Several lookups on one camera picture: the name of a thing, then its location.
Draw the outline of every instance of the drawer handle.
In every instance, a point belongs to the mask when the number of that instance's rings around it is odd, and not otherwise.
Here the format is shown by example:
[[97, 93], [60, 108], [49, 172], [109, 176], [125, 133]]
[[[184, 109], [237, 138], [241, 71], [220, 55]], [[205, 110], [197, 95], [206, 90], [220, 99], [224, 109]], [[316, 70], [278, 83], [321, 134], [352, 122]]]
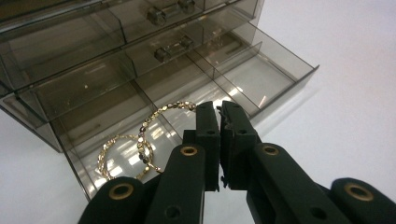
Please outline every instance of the drawer handle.
[[191, 14], [195, 11], [195, 2], [193, 0], [178, 0], [176, 4], [158, 9], [151, 7], [148, 9], [147, 19], [156, 26], [164, 26], [166, 19], [176, 16], [180, 12]]
[[154, 57], [161, 63], [168, 63], [171, 59], [176, 58], [183, 52], [190, 51], [194, 48], [194, 42], [184, 35], [175, 44], [166, 47], [160, 47], [155, 50]]

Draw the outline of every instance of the white background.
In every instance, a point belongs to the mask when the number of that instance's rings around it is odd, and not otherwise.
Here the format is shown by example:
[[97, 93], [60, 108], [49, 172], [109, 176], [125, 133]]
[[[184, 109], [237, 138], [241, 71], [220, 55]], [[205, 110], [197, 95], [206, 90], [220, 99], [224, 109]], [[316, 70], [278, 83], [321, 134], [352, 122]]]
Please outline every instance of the white background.
[[[277, 113], [253, 120], [262, 140], [325, 187], [350, 176], [396, 201], [396, 2], [266, 0], [259, 27], [320, 64]], [[87, 201], [64, 155], [3, 112], [0, 124], [0, 223], [76, 223]], [[208, 195], [205, 223], [250, 220], [246, 208], [218, 217], [244, 203], [230, 195], [236, 203]]]

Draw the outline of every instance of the storage cabinet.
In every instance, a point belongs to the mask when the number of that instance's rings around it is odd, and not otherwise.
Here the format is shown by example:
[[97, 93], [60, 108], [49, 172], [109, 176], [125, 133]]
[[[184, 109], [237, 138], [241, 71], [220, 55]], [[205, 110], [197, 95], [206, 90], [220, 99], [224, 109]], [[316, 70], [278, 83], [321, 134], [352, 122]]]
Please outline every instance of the storage cabinet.
[[[61, 5], [69, 9], [12, 29], [4, 23], [0, 104], [65, 154], [91, 198], [106, 182], [97, 170], [103, 144], [116, 134], [138, 134], [163, 105], [228, 100], [253, 117], [304, 85], [316, 68], [256, 28], [262, 4], [91, 1]], [[194, 128], [193, 112], [184, 110], [151, 122], [154, 163], [165, 167], [183, 131]], [[106, 160], [112, 175], [135, 176], [145, 167], [132, 140], [117, 142]]]

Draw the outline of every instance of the brass screw hole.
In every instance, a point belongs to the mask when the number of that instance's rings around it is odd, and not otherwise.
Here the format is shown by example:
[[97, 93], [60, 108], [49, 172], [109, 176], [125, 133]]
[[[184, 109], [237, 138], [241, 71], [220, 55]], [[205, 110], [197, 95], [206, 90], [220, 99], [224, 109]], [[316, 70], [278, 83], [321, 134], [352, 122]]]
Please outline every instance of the brass screw hole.
[[276, 156], [279, 154], [279, 150], [275, 147], [264, 147], [263, 148], [264, 152], [270, 156]]
[[347, 183], [344, 189], [346, 193], [360, 201], [370, 202], [374, 198], [374, 195], [370, 190], [357, 184]]
[[197, 154], [198, 150], [195, 147], [183, 147], [180, 152], [185, 156], [193, 156]]
[[113, 200], [122, 200], [129, 197], [134, 192], [134, 186], [128, 183], [121, 183], [110, 189], [108, 196]]

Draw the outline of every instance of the jewelry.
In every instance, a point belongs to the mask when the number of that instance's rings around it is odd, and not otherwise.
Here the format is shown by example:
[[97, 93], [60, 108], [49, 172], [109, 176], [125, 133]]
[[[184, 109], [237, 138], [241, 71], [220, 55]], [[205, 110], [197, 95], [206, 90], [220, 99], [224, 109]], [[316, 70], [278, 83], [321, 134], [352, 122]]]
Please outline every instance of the jewelry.
[[[102, 177], [104, 177], [106, 180], [111, 180], [111, 179], [115, 178], [114, 176], [111, 175], [111, 173], [107, 169], [107, 162], [105, 160], [106, 153], [117, 142], [117, 140], [119, 140], [121, 138], [131, 138], [133, 140], [138, 139], [137, 136], [131, 135], [131, 134], [116, 135], [116, 136], [112, 137], [111, 139], [109, 139], [103, 145], [103, 149], [100, 151], [99, 156], [98, 156], [98, 170], [99, 170], [99, 173], [102, 175]], [[152, 147], [149, 146], [148, 147], [148, 159], [150, 161], [152, 161], [153, 156], [154, 156], [154, 153], [152, 151]], [[141, 179], [143, 177], [143, 175], [145, 175], [148, 171], [149, 171], [149, 167], [146, 166], [145, 169], [140, 174], [138, 174], [135, 178]]]
[[180, 102], [177, 101], [174, 104], [169, 104], [169, 105], [164, 105], [160, 107], [157, 111], [152, 113], [150, 116], [148, 116], [145, 121], [142, 123], [142, 127], [139, 129], [139, 135], [137, 139], [137, 152], [139, 153], [139, 159], [143, 161], [146, 165], [149, 167], [153, 168], [156, 172], [162, 173], [163, 171], [161, 170], [160, 167], [152, 164], [152, 160], [146, 156], [146, 147], [148, 148], [148, 151], [152, 150], [150, 148], [149, 142], [146, 140], [145, 136], [145, 131], [149, 128], [149, 125], [152, 121], [154, 121], [158, 116], [160, 116], [163, 112], [167, 111], [168, 109], [188, 109], [190, 111], [195, 112], [196, 104], [193, 104], [189, 101], [185, 102]]
[[139, 153], [139, 159], [146, 164], [145, 169], [135, 177], [136, 179], [141, 179], [143, 175], [145, 175], [149, 171], [150, 168], [154, 169], [157, 173], [163, 172], [160, 167], [152, 163], [154, 158], [154, 151], [152, 149], [151, 143], [146, 139], [145, 132], [149, 128], [150, 123], [168, 109], [188, 109], [190, 111], [195, 112], [196, 104], [193, 104], [189, 101], [185, 101], [185, 102], [177, 101], [174, 104], [164, 105], [145, 119], [145, 121], [142, 123], [142, 127], [140, 127], [139, 129], [138, 136], [132, 134], [116, 135], [111, 139], [109, 139], [103, 145], [103, 149], [100, 151], [98, 156], [98, 170], [99, 173], [106, 180], [115, 178], [115, 176], [112, 176], [107, 169], [107, 163], [105, 160], [106, 153], [117, 142], [117, 140], [121, 138], [131, 138], [133, 140], [137, 140], [137, 152]]

